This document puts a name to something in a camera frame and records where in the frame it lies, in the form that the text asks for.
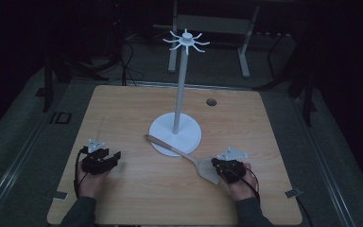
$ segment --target human hand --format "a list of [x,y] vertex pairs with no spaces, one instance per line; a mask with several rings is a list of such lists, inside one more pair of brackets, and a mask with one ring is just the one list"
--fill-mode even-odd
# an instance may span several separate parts
[[78,195],[80,197],[90,197],[96,199],[107,179],[111,169],[97,175],[88,174],[81,168],[81,162],[78,163]]
[[[245,163],[244,167],[251,170],[251,165],[249,163]],[[257,181],[247,169],[246,169],[246,175],[243,177],[243,179],[247,183],[249,183],[253,188],[257,187]],[[255,197],[255,193],[252,191],[252,189],[242,181],[237,181],[235,183],[228,183],[228,186],[232,193],[234,201],[242,201],[244,199]]]

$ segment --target wooden table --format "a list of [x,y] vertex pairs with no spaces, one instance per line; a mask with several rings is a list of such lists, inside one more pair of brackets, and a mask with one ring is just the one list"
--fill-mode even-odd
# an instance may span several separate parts
[[[154,119],[174,112],[175,88],[97,86],[78,132],[47,219],[60,223],[76,200],[73,189],[78,151],[89,139],[122,151],[98,199],[96,223],[138,225],[233,225],[233,200],[225,183],[203,180],[182,157],[158,152],[144,135]],[[214,98],[217,105],[206,104]],[[264,215],[275,224],[299,224],[297,202],[259,94],[250,91],[186,89],[182,112],[199,122],[202,139],[191,155],[216,157],[227,147],[247,152],[259,179]]]

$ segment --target dark background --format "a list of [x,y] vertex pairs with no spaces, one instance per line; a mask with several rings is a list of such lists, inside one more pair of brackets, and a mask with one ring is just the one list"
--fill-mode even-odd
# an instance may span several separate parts
[[[120,22],[113,35],[139,30],[149,37],[152,24],[171,25],[171,2],[0,0],[0,118],[26,81],[43,67],[49,51],[62,51],[76,61],[115,54],[118,46],[106,44],[101,35],[112,29],[113,22]],[[266,5],[255,29],[285,31],[281,20],[274,20],[277,12],[284,18],[285,9],[285,5]],[[316,87],[363,171],[363,1],[313,9],[310,35],[298,44],[304,50],[317,50],[317,62],[312,62],[317,65]],[[304,51],[295,57],[313,61],[313,54]],[[301,62],[292,67],[301,67]]]

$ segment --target forearm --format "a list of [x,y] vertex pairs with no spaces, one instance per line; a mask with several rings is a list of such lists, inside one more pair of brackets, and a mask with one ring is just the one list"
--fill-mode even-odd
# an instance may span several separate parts
[[95,225],[96,200],[89,197],[80,197],[67,212],[60,226],[78,227]]
[[256,198],[244,199],[235,203],[238,217],[238,226],[274,226],[262,214],[261,207]]

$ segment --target black cable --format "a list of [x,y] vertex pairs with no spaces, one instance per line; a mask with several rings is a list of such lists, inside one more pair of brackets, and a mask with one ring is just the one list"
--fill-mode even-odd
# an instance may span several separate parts
[[78,152],[78,157],[76,158],[76,164],[75,164],[75,180],[73,181],[73,187],[75,188],[76,197],[78,198],[78,160],[80,158],[81,150]]
[[125,62],[123,60],[123,58],[120,58],[120,61],[122,62],[122,67],[123,67],[122,86],[127,86],[127,75],[129,75],[129,77],[130,77],[131,81],[133,82],[134,86],[137,86],[137,84],[135,83],[135,79],[131,75],[130,71],[140,74],[141,77],[139,79],[143,79],[144,74],[139,72],[139,71],[136,71],[136,70],[133,70],[133,69],[129,68],[130,61],[131,61],[131,59],[132,59],[132,57],[134,55],[134,49],[130,44],[128,44],[126,42],[125,42],[125,45],[130,49],[131,53],[130,53],[130,56],[129,56],[127,62]]
[[111,84],[112,82],[118,81],[118,80],[120,80],[120,79],[111,79],[111,80],[109,80],[108,82],[104,83],[104,85],[109,85],[109,84]]
[[112,70],[114,70],[115,68],[117,68],[117,66],[119,65],[119,63],[116,63],[115,65],[113,65],[112,67],[107,68],[105,71],[99,72],[100,74],[106,74],[111,72]]
[[80,188],[82,181],[85,177],[87,177],[88,173],[85,173],[84,177],[81,178],[80,182],[78,183],[78,188]]
[[254,193],[256,199],[258,199],[258,202],[261,204],[261,197],[259,195],[259,183],[258,183],[258,179],[255,176],[255,174],[249,169],[246,168],[254,177],[255,181],[257,182],[257,189],[255,189],[250,183],[248,183],[246,180],[244,180],[242,177],[238,176],[235,172],[233,172],[231,169],[227,169],[228,171],[230,171],[234,176],[236,176],[240,181],[242,181],[243,183],[245,183]]
[[[110,25],[112,23],[112,20],[115,20],[115,22],[118,23],[119,20],[116,18],[116,15],[114,15],[114,14],[116,14],[115,11],[118,8],[118,4],[116,3],[115,5],[113,5],[112,1],[103,1],[101,4],[103,4],[103,8],[106,9],[106,11],[105,11],[106,17],[105,18],[108,19],[108,21],[107,21],[108,25]],[[87,44],[88,43],[87,36],[86,36],[87,32],[85,31],[84,25],[83,25],[82,20],[80,18],[80,8],[78,7],[79,4],[76,4],[76,1],[72,1],[72,5],[73,5],[73,8],[74,8],[74,10],[76,12],[76,16],[77,16],[77,20],[78,20],[78,26],[79,26],[79,28],[81,30],[81,37],[84,40],[84,42]],[[114,32],[115,36],[118,35],[118,33],[117,33],[118,31],[116,29],[114,29],[112,32]],[[104,56],[107,54],[109,36],[110,36],[110,31],[108,31],[107,34],[106,34],[106,44],[105,44],[104,53],[103,53]],[[89,63],[84,63],[84,62],[81,62],[81,61],[74,61],[72,58],[64,58],[64,59],[68,63],[70,63],[69,66],[74,67],[75,69],[77,69],[80,72],[86,74],[90,78],[98,79],[98,80],[108,80],[106,78],[101,77],[97,73],[99,73],[100,71],[103,71],[103,70],[107,70],[107,69],[117,65],[117,62],[118,62],[118,59],[116,58],[115,55],[111,55],[109,57],[109,61],[107,61],[105,63],[102,63],[100,65],[91,65]]]

